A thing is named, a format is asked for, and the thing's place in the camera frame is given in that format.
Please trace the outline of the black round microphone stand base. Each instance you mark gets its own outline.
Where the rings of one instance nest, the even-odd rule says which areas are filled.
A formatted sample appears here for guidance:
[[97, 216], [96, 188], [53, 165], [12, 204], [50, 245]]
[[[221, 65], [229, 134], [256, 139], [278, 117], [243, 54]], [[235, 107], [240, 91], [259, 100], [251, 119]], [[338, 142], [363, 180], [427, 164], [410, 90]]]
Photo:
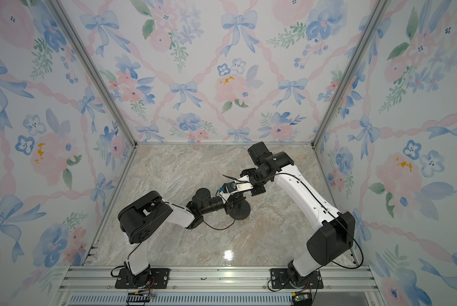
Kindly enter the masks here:
[[231, 218], [235, 221], [242, 221], [250, 216], [251, 207], [246, 200], [241, 200], [234, 204], [232, 210], [229, 212]]

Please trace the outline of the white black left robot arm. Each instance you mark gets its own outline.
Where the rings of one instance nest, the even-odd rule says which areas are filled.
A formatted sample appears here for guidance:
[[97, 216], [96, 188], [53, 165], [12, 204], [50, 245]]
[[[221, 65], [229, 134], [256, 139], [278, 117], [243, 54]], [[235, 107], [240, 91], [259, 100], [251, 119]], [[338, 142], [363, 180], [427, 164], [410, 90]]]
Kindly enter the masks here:
[[246, 219], [251, 212], [243, 193], [233, 190], [234, 185], [223, 187], [215, 196], [210, 190], [200, 188], [186, 206], [168, 202], [156, 191], [151, 191], [118, 214], [121, 231], [135, 248], [120, 266], [115, 288], [147, 289], [166, 288], [168, 269], [152, 269], [146, 257], [146, 241], [165, 223], [194, 229], [205, 222], [206, 214], [223, 210], [233, 221]]

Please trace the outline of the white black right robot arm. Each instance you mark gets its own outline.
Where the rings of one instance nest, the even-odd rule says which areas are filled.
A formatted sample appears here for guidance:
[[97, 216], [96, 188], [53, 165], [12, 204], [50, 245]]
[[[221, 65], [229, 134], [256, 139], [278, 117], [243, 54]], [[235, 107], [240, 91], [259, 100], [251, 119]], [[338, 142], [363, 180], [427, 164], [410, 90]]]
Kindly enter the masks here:
[[269, 181], [283, 189], [301, 209], [313, 229], [303, 253], [288, 264], [288, 278], [300, 287], [320, 268], [327, 266], [357, 245], [356, 219], [350, 212], [342, 213], [329, 204], [304, 178], [293, 159], [285, 152], [273, 154], [263, 142], [248, 149], [255, 168], [244, 170], [252, 185], [251, 193], [260, 194]]

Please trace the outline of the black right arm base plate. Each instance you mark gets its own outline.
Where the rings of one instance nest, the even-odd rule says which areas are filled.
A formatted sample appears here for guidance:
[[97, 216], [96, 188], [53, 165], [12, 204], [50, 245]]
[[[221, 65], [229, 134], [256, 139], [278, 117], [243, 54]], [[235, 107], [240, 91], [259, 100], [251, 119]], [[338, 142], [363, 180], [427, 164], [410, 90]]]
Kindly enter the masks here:
[[301, 277], [291, 269], [270, 269], [269, 287], [274, 291], [282, 289], [323, 289], [324, 284], [319, 271]]

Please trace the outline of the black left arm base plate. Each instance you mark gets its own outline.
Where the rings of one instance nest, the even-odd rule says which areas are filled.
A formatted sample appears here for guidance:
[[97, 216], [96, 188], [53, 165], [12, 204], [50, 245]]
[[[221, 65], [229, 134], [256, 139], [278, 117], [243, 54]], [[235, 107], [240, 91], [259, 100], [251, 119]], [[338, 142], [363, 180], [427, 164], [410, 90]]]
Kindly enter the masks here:
[[170, 272], [167, 268], [150, 268], [133, 275], [126, 268], [122, 268], [115, 277], [115, 289], [166, 289]]

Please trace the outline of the aluminium mounting rail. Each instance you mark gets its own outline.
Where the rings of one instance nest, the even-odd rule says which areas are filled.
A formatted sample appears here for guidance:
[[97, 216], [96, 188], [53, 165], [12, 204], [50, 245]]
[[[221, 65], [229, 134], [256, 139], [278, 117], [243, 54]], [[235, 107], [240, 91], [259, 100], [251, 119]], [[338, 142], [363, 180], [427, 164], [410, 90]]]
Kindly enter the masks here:
[[52, 305], [384, 305], [368, 267], [320, 269], [318, 284], [275, 287], [266, 266], [173, 266], [159, 285], [116, 288], [110, 266], [71, 267]]

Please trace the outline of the aluminium right corner post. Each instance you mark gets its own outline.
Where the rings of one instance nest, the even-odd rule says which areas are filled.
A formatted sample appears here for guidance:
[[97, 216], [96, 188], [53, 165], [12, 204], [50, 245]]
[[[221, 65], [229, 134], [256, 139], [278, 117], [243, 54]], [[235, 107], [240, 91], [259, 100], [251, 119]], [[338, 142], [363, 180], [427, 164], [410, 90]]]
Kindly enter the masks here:
[[378, 26], [380, 25], [383, 16], [386, 12], [387, 6], [389, 5], [389, 1], [387, 0], [379, 0], [376, 2], [376, 6], [372, 11], [370, 19], [366, 24], [364, 32], [359, 39], [356, 50], [354, 51], [352, 57], [350, 57], [350, 61], [348, 66], [344, 70], [343, 79], [339, 84], [336, 92], [335, 97], [332, 99], [332, 102], [329, 104], [329, 108], [325, 112], [324, 118], [319, 125], [319, 129], [317, 134], [315, 135], [315, 139], [312, 142], [312, 148], [317, 149], [321, 142], [323, 142], [325, 132], [327, 127], [329, 126], [331, 119], [340, 105], [341, 99], [344, 96], [345, 91], [347, 90], [348, 86], [351, 84], [351, 81], [356, 73], [358, 66], [360, 65], [362, 58], [364, 56], [364, 52], [367, 50], [367, 47], [370, 45], [372, 36], [375, 34]]

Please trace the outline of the aluminium corner post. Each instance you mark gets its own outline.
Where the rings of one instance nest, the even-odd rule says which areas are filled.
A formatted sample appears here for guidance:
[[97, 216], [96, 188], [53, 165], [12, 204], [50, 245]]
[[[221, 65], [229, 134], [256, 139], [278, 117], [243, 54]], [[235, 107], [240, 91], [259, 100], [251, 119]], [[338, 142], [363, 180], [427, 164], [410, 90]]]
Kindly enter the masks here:
[[370, 19], [366, 24], [364, 32], [359, 39], [356, 50], [354, 51], [352, 57], [350, 57], [350, 61], [348, 66], [344, 70], [343, 79], [339, 84], [336, 92], [335, 97], [332, 99], [332, 102], [329, 104], [329, 108], [325, 112], [324, 118], [319, 125], [319, 129], [317, 134], [315, 135], [315, 139], [312, 142], [312, 148], [317, 149], [321, 142], [323, 142], [325, 132], [327, 127], [329, 126], [331, 119], [340, 105], [341, 99], [344, 96], [345, 91], [347, 90], [348, 86], [351, 84], [351, 81], [356, 73], [358, 66], [360, 65], [362, 58], [364, 56], [364, 52], [367, 50], [367, 47], [370, 45], [372, 36], [375, 34], [378, 26], [380, 25], [383, 16], [386, 12], [387, 6], [389, 5], [389, 1], [387, 0], [379, 0], [376, 2], [376, 6], [372, 11]]
[[79, 34], [73, 26], [73, 23], [70, 21], [63, 5], [60, 1], [45, 1], [45, 4], [51, 11], [51, 14], [55, 17], [61, 29], [64, 31], [65, 37], [71, 42], [72, 46], [77, 52], [79, 60], [86, 70], [87, 75], [90, 77], [93, 85], [95, 85], [97, 88], [103, 101], [106, 103], [107, 108], [112, 113], [112, 116], [119, 126], [120, 130], [126, 136], [128, 143], [135, 149], [138, 143], [134, 140], [133, 134], [125, 122], [124, 117], [121, 115], [120, 109], [116, 106], [115, 102], [110, 96], [110, 92], [107, 90], [107, 86], [101, 78], [99, 70], [93, 63], [85, 44], [79, 37]]

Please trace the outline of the aluminium left corner post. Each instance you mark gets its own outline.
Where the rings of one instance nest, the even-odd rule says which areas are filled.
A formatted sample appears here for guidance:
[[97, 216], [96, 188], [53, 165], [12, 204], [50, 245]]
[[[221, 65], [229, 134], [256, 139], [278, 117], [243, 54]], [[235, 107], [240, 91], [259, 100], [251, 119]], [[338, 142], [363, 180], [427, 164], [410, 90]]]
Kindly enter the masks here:
[[97, 88], [103, 101], [106, 103], [107, 108], [112, 113], [112, 116], [119, 126], [120, 130], [126, 136], [128, 143], [135, 149], [138, 143], [134, 140], [133, 134], [125, 122], [124, 117], [121, 115], [120, 109], [116, 106], [115, 102], [110, 96], [110, 92], [107, 90], [107, 86], [101, 78], [99, 70], [93, 63], [85, 44], [79, 37], [79, 34], [73, 26], [73, 23], [70, 21], [63, 5], [60, 1], [45, 1], [45, 4], [51, 11], [51, 14], [55, 17], [61, 29], [64, 31], [65, 37], [71, 42], [72, 46], [77, 52], [79, 60], [86, 70], [87, 75], [90, 77], [93, 85], [95, 85]]

